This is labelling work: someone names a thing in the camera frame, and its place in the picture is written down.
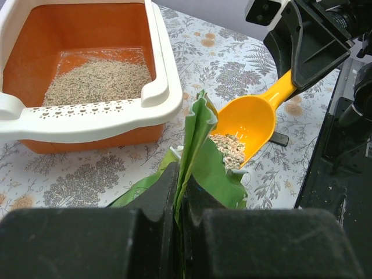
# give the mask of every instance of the yellow scoop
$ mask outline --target yellow scoop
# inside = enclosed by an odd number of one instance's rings
[[[269,141],[275,129],[277,108],[295,90],[288,71],[264,94],[239,97],[219,111],[212,135],[236,135],[245,143],[245,161],[240,168]]]

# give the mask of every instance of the orange scoop handle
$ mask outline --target orange scoop handle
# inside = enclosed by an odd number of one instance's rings
[[[260,97],[265,99],[276,110],[289,96],[296,91],[295,85],[292,83],[292,72],[289,70],[279,80],[274,83]]]

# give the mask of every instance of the table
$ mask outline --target table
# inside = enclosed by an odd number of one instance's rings
[[[161,7],[183,87],[184,106],[154,144],[37,155],[18,142],[0,144],[0,218],[31,207],[107,206],[153,173],[170,146],[183,143],[184,117],[207,90],[221,109],[238,96],[261,94],[277,79],[275,64],[255,39]],[[293,208],[336,83],[335,70],[277,111],[286,148],[266,144],[246,166],[247,208]]]

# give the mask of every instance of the litter box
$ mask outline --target litter box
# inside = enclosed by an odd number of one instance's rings
[[[84,54],[135,63],[133,49],[152,80],[140,98],[42,106],[57,71],[81,66]],[[7,0],[0,67],[0,141],[20,140],[36,153],[155,142],[182,108],[172,47],[151,0]]]

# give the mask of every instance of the granular pellet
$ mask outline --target granular pellet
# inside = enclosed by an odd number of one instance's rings
[[[76,105],[135,99],[150,83],[146,65],[114,60],[93,60],[55,77],[43,106]]]
[[[239,169],[244,162],[245,143],[240,142],[235,135],[211,135],[211,140],[217,145],[224,156],[226,169]]]

